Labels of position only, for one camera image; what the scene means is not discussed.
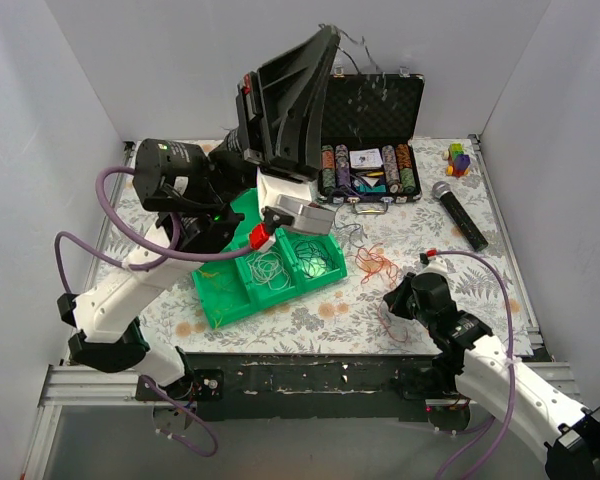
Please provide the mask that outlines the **green compartment tray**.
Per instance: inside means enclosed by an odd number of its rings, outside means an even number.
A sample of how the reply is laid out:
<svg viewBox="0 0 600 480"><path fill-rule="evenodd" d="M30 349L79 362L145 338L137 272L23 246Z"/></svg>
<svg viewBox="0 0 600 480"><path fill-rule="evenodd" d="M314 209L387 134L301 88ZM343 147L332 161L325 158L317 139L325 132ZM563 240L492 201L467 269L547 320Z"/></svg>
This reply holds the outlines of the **green compartment tray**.
<svg viewBox="0 0 600 480"><path fill-rule="evenodd" d="M267 252L206 263L192 280L210 327L217 329L346 276L345 257L333 235L280 229Z"/></svg>

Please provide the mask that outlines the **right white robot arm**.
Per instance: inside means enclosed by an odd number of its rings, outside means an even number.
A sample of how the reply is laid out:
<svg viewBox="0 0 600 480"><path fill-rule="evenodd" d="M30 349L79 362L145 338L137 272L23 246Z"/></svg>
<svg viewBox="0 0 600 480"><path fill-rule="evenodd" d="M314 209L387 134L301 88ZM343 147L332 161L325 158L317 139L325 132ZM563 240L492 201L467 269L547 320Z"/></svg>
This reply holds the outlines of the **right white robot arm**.
<svg viewBox="0 0 600 480"><path fill-rule="evenodd" d="M424 326L439 349L432 383L440 395L481 405L536 454L549 478L600 479L600 407L509 358L488 325L457 307L444 276L410 273L383 302L390 314Z"/></svg>

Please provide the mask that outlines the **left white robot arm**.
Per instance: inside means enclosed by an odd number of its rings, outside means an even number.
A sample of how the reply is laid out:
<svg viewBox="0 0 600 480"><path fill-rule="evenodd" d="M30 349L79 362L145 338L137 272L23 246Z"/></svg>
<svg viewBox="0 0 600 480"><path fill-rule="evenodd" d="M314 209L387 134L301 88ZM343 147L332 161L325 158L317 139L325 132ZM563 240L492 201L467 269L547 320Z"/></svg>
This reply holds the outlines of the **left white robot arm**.
<svg viewBox="0 0 600 480"><path fill-rule="evenodd" d="M283 230L325 235L332 211L314 202L321 169L321 121L340 43L332 25L247 73L236 96L237 126L214 149L147 138L125 169L141 206L156 214L145 234L116 213L98 174L96 196L110 220L134 242L103 281L65 292L61 319L78 363L104 373L132 369L173 400L185 398L195 374L183 351L145 336L140 314L183 276L211 263L268 250Z"/></svg>

